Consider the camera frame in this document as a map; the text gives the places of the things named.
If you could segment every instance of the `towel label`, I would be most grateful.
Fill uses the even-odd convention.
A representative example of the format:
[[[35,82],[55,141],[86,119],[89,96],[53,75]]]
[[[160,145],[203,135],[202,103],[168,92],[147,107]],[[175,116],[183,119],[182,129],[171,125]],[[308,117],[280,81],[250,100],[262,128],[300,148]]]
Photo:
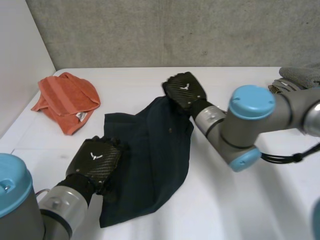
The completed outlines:
[[[82,122],[87,116],[87,114],[88,114],[87,112],[82,111],[82,112],[78,112],[75,116],[80,120],[80,122]]]

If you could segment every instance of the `gray towel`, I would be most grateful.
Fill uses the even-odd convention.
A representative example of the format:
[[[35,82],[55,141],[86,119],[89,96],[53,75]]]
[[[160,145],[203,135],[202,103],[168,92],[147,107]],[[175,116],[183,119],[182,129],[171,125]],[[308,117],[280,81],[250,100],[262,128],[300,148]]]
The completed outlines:
[[[320,63],[304,67],[281,67],[279,74],[307,89],[320,87]]]

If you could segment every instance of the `white table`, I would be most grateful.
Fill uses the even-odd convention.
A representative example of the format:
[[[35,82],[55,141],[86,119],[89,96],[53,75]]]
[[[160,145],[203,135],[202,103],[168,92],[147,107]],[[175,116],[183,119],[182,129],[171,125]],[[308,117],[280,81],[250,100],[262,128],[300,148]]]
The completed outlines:
[[[232,92],[242,85],[267,87],[278,67],[159,67],[63,69],[89,80],[101,106],[73,136],[41,112],[31,111],[38,93],[0,139],[0,151],[22,158],[35,191],[52,188],[64,176],[82,142],[103,135],[104,114],[136,114],[163,95],[161,83],[192,72],[208,100],[227,109]],[[262,152],[291,155],[318,142],[296,129],[262,134]],[[195,127],[190,167],[184,184],[156,213],[100,229],[102,198],[94,196],[74,240],[309,240],[313,205],[320,198],[320,155],[299,164],[274,165],[260,160],[232,172]]]

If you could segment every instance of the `gray wall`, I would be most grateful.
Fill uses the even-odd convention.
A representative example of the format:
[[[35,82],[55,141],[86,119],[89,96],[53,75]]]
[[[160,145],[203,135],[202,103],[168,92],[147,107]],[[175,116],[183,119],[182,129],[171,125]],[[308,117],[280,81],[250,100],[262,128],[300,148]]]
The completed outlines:
[[[320,0],[26,0],[56,69],[320,60]]]

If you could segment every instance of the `carbon fiber hand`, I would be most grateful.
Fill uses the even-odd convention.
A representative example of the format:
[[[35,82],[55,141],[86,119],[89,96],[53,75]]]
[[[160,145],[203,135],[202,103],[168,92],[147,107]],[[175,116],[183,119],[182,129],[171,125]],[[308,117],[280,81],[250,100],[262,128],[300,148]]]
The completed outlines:
[[[162,84],[165,94],[189,113],[192,104],[207,99],[206,92],[191,72],[179,73]]]
[[[97,194],[103,194],[105,184],[116,169],[124,147],[117,139],[95,136],[86,139],[71,161],[66,176],[81,174],[89,178]]]

